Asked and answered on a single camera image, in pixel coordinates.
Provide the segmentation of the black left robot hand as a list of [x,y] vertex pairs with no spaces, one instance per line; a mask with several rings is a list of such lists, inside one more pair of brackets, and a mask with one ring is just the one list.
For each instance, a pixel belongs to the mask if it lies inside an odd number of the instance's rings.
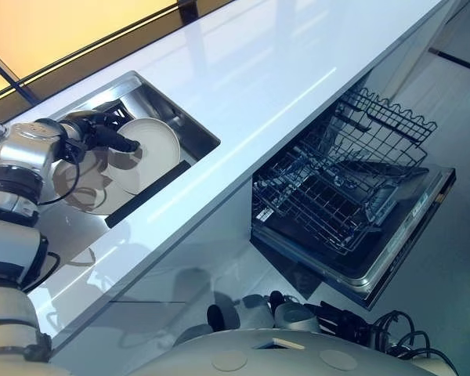
[[89,149],[109,147],[123,153],[134,153],[139,149],[139,141],[128,139],[114,129],[120,124],[117,115],[89,111],[82,119],[87,125],[84,144]]

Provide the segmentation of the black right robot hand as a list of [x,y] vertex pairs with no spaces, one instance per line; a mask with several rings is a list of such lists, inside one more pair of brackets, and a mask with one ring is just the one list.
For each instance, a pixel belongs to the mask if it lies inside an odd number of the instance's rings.
[[215,302],[207,309],[207,322],[214,332],[267,329],[275,323],[269,303],[262,295],[232,299],[218,291]]

